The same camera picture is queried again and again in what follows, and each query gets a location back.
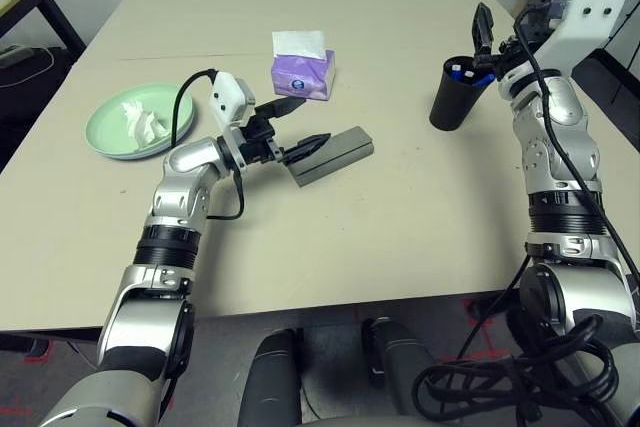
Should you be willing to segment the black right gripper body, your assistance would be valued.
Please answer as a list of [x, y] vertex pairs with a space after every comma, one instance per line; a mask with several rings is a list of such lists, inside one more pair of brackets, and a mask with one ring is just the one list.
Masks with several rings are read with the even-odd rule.
[[473, 66], [494, 74], [497, 80], [502, 80], [508, 72], [527, 60], [528, 56], [515, 35], [501, 42], [496, 53], [489, 41], [474, 46]]

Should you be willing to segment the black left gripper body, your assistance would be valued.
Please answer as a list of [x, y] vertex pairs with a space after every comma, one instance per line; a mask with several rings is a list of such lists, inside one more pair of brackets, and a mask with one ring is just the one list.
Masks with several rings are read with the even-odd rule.
[[254, 163], [281, 162], [283, 149], [274, 140], [275, 130], [267, 118], [252, 115], [244, 126], [233, 130], [238, 153], [234, 155], [238, 167]]

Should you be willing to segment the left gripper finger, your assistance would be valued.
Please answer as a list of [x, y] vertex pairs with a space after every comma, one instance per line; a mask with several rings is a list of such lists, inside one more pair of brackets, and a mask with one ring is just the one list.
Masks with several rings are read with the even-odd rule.
[[304, 98], [287, 96], [259, 105], [254, 112], [257, 117], [265, 119], [280, 118], [294, 112], [305, 102]]
[[283, 151], [281, 162], [284, 165], [290, 165], [306, 159], [318, 151], [330, 138], [330, 133], [323, 133], [302, 139], [294, 147]]

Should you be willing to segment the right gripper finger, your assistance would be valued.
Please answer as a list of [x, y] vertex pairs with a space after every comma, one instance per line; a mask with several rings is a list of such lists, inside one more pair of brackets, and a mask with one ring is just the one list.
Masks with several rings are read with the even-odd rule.
[[549, 36], [547, 2], [528, 4], [518, 14], [518, 38], [521, 41], [545, 41]]
[[480, 2], [475, 10], [472, 21], [472, 40], [474, 55], [490, 55], [493, 45], [494, 20], [491, 9]]

